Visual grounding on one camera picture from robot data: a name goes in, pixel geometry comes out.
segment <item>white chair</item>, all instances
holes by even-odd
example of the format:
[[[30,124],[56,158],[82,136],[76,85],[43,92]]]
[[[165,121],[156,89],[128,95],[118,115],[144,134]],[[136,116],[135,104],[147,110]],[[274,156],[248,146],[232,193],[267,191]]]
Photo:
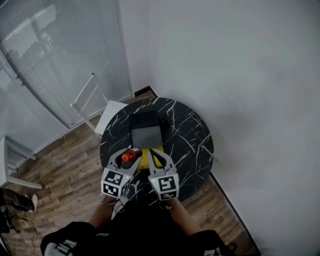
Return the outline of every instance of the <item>white chair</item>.
[[[29,152],[18,147],[12,142],[7,141],[6,137],[3,137],[0,141],[0,186],[5,184],[6,182],[12,182],[21,186],[26,186],[26,187],[35,188],[35,189],[42,189],[42,185],[40,184],[9,176],[9,171],[17,172],[17,170],[15,166],[8,164],[8,150],[22,157],[25,157],[27,159],[33,159],[33,160],[36,159],[35,155],[30,154]]]
[[[89,120],[88,116],[84,114],[84,110],[88,105],[88,102],[90,101],[91,97],[94,95],[95,91],[99,89],[101,92],[101,95],[103,99],[106,102],[106,107],[103,111],[103,114],[99,120],[99,123],[95,127]],[[101,138],[104,134],[105,129],[107,128],[107,125],[109,124],[110,120],[125,106],[128,104],[124,104],[121,102],[116,102],[112,100],[108,100],[105,96],[103,90],[101,89],[95,74],[92,73],[89,81],[86,83],[86,85],[82,88],[81,92],[79,93],[78,97],[75,99],[74,103],[70,104],[71,108],[75,112],[77,112],[83,120],[86,122],[86,124]]]

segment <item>white wall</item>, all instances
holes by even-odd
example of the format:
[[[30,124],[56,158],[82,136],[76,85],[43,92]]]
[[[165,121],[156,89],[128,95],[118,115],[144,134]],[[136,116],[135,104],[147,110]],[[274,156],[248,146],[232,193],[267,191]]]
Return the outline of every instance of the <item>white wall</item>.
[[[151,85],[206,121],[263,255],[320,250],[320,3],[150,0]]]
[[[150,85],[149,0],[118,0],[124,47],[133,92]]]

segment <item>person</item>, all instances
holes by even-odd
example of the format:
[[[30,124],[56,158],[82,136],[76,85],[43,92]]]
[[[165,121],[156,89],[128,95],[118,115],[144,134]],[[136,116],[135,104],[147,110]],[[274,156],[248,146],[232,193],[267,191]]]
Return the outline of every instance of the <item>person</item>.
[[[9,205],[17,211],[35,212],[38,205],[38,197],[36,194],[30,199],[28,195],[20,195],[13,190],[0,188],[0,207]]]
[[[235,255],[215,231],[202,231],[177,199],[128,201],[111,220],[115,202],[106,196],[89,222],[71,222],[46,235],[42,255]]]

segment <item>glass door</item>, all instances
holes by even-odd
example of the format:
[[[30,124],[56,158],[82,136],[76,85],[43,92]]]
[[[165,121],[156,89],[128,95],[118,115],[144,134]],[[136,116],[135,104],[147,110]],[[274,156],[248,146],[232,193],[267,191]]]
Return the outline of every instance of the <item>glass door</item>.
[[[0,7],[0,48],[33,95],[69,129],[71,109],[95,73],[105,95],[132,95],[126,75],[116,0],[7,0]],[[105,107],[99,97],[88,115]]]
[[[0,139],[7,136],[34,153],[67,131],[27,89],[0,51]],[[10,164],[19,166],[23,160],[8,152]]]

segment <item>floor trim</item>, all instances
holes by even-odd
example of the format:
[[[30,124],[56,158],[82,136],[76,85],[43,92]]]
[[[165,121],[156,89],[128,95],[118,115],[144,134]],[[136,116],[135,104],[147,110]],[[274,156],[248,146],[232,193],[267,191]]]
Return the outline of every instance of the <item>floor trim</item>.
[[[134,96],[135,96],[135,97],[138,97],[138,96],[140,96],[141,94],[144,94],[144,93],[146,93],[146,92],[148,92],[148,91],[151,91],[151,92],[153,93],[153,95],[155,95],[157,98],[159,98],[158,94],[156,94],[156,92],[151,88],[150,85],[148,85],[147,87],[144,87],[144,88],[142,88],[142,89],[140,89],[140,90],[137,90],[137,91],[134,93]]]
[[[240,223],[243,225],[244,230],[247,232],[251,242],[253,243],[253,245],[255,246],[256,250],[258,251],[258,254],[252,254],[250,256],[261,256],[261,252],[256,244],[256,242],[254,241],[253,237],[251,236],[247,226],[245,225],[245,223],[243,222],[243,220],[240,218],[238,212],[236,211],[236,209],[234,208],[234,206],[232,205],[231,201],[229,200],[229,198],[227,197],[226,193],[224,192],[224,190],[222,189],[222,187],[220,186],[220,184],[218,183],[217,179],[215,178],[215,176],[212,174],[212,172],[210,172],[210,176],[212,177],[213,181],[215,182],[216,186],[219,188],[219,190],[221,191],[221,193],[223,194],[224,198],[226,199],[227,203],[230,205],[230,207],[232,208],[233,212],[235,213],[235,215],[237,216],[237,218],[239,219]]]

